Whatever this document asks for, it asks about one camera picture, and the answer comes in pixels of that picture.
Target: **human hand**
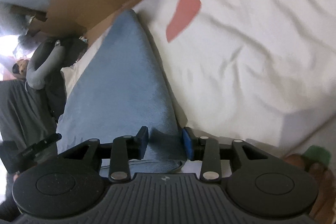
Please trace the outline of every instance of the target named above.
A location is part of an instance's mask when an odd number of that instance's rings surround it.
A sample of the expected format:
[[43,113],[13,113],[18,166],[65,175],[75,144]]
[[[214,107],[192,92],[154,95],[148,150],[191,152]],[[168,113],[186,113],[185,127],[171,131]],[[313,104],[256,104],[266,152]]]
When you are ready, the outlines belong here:
[[14,177],[13,177],[13,181],[16,181],[16,179],[19,177],[19,174],[18,173],[16,173],[15,175],[14,175]]
[[[285,162],[305,169],[304,159],[300,155],[290,155],[284,159]],[[335,176],[331,170],[320,163],[314,163],[309,169],[318,186],[319,194],[309,216],[318,224],[333,224],[336,221],[336,190],[334,187]]]

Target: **red stain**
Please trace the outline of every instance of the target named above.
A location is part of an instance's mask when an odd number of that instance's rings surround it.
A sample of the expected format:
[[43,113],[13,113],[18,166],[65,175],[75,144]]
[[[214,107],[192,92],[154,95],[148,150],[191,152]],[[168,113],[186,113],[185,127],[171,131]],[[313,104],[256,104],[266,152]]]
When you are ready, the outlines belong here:
[[166,29],[167,41],[171,42],[194,19],[201,8],[200,0],[179,0],[175,14]]

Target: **dark hair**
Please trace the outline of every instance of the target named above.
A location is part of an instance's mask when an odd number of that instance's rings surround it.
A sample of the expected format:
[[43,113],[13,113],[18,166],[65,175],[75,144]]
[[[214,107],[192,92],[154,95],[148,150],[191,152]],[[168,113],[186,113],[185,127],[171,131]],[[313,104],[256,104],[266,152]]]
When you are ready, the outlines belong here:
[[15,74],[20,74],[19,65],[17,63],[14,64],[14,66],[12,68],[12,72],[15,73]]

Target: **white pillow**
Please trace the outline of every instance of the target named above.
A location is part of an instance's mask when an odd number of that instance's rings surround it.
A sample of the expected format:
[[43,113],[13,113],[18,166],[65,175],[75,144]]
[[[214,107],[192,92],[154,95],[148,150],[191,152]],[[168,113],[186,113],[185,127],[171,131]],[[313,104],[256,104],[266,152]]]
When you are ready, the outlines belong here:
[[65,82],[67,98],[69,97],[79,77],[82,75],[82,73],[100,48],[110,29],[111,27],[109,27],[95,42],[93,42],[93,44],[78,62],[76,62],[71,67],[65,67],[61,69],[61,74]]
[[336,0],[199,0],[199,12],[183,0],[171,22],[179,1],[143,0],[135,11],[182,127],[283,155],[336,112]]

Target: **blue blanket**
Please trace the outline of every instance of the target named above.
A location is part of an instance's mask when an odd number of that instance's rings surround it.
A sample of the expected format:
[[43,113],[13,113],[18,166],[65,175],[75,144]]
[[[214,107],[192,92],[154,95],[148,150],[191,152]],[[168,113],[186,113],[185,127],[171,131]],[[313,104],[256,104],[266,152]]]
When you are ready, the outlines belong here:
[[108,143],[135,136],[141,126],[149,128],[149,144],[144,160],[130,162],[131,173],[179,168],[186,157],[172,102],[137,15],[128,10],[116,19],[67,100],[57,126],[63,136],[58,153],[89,138]]

